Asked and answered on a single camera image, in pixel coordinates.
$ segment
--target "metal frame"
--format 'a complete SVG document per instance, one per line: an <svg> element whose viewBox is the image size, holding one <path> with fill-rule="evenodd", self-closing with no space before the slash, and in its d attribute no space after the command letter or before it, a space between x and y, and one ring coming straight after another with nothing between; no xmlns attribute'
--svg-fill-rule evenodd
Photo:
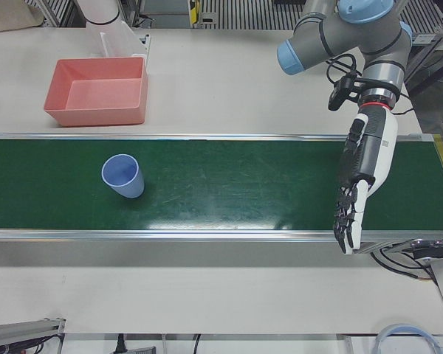
<svg viewBox="0 0 443 354"><path fill-rule="evenodd" d="M42 319L41 321L0 325L0 346L41 337L63 335L65 319ZM62 350L62 341L58 354Z"/></svg>
<svg viewBox="0 0 443 354"><path fill-rule="evenodd" d="M39 10L41 10L45 19L47 20L48 24L50 24L52 27L60 27L61 23L59 22L58 17L54 14L54 11L52 11L47 0L35 0L35 1L39 7Z"/></svg>
<svg viewBox="0 0 443 354"><path fill-rule="evenodd" d="M443 36L436 42L423 48L407 65L404 81L407 83L417 71L422 67L425 61L433 54L435 49L443 42Z"/></svg>
<svg viewBox="0 0 443 354"><path fill-rule="evenodd" d="M346 135L307 134L127 134L127 133L0 133L0 139L63 139L63 140L243 140L339 142ZM433 134L402 135L398 142L434 142Z"/></svg>

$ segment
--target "power cord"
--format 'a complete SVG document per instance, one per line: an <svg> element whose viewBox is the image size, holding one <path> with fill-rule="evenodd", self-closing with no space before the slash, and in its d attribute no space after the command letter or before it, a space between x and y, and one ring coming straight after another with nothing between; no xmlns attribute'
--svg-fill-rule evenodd
<svg viewBox="0 0 443 354"><path fill-rule="evenodd" d="M118 335L117 347L115 348L115 351L113 353L119 354L119 353L126 353L126 352L128 352L128 350L126 349L126 346L125 346L125 335L123 333L120 333Z"/></svg>
<svg viewBox="0 0 443 354"><path fill-rule="evenodd" d="M397 261L395 261L395 260L392 260L390 257L388 257L388 256L384 253L383 249L380 249L380 250L379 250L379 253L381 254L382 257L384 257L385 260L387 260L387 261L390 262L390 263L393 263L393 264L396 265L396 266L399 266L399 267L402 267L402 268L405 268L405 269L410 269L410 270L421 270L421 271L424 271L425 273L427 273L427 275L428 275L429 277L421 277L421 276L419 276L419 275L417 275L417 274L413 274L413 273L408 272L408 271L402 271L402 270L399 270L399 269L397 269L397 268L394 268L394 267L392 267L392 266L390 266L390 265L384 263L383 261L381 261L381 260L375 255L374 252L370 253L372 259L373 259L377 264L379 264L381 267L387 269L388 271L392 271L392 272L394 272L394 273L396 273L396 274L401 274L401 275L404 275L404 276L406 276L406 277L410 277L410 278L412 278L412 279L416 279L416 280L431 280L431 281L433 281L433 283L435 283L435 285L438 286L438 283L437 283L437 281L436 281L436 278L435 278L433 272L431 271L431 269L429 269L430 267L429 267L429 266L422 265L420 262L418 262L417 260L415 260L415 259L414 259L412 256L410 256L409 254L402 253L404 256L410 258L415 264L417 264L418 267L411 267L411 266L409 266L409 265L405 265L405 264L399 263L399 262L397 262Z"/></svg>
<svg viewBox="0 0 443 354"><path fill-rule="evenodd" d="M197 349L199 348L199 341L202 334L197 334L196 340L195 340L195 346L193 347L193 354L197 354Z"/></svg>

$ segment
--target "metal shelf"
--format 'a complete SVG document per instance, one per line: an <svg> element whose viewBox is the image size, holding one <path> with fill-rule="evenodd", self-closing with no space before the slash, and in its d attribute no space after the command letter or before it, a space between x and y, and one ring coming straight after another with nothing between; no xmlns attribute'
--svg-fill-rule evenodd
<svg viewBox="0 0 443 354"><path fill-rule="evenodd" d="M272 0L203 0L199 28L212 30L293 30L303 6Z"/></svg>

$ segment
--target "floor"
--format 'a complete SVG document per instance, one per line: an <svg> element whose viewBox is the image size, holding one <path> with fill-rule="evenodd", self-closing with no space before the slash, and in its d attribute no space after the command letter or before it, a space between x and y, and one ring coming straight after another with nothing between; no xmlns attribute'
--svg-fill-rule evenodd
<svg viewBox="0 0 443 354"><path fill-rule="evenodd" d="M435 52L427 65L412 77L407 84L410 90L443 66L443 51ZM443 121L443 78L411 99L420 127L424 133L440 134Z"/></svg>

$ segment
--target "blue joint cap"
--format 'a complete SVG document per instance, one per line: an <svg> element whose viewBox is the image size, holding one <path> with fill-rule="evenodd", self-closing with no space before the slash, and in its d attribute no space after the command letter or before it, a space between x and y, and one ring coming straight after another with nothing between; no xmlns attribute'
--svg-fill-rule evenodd
<svg viewBox="0 0 443 354"><path fill-rule="evenodd" d="M411 38L411 45L412 45L412 27L410 27L408 24L406 24L404 21L400 21L401 28L406 31L408 36Z"/></svg>
<svg viewBox="0 0 443 354"><path fill-rule="evenodd" d="M286 74L294 75L305 71L288 40L278 47L278 62Z"/></svg>
<svg viewBox="0 0 443 354"><path fill-rule="evenodd" d="M394 0L339 0L338 13L350 24L367 24L387 15Z"/></svg>

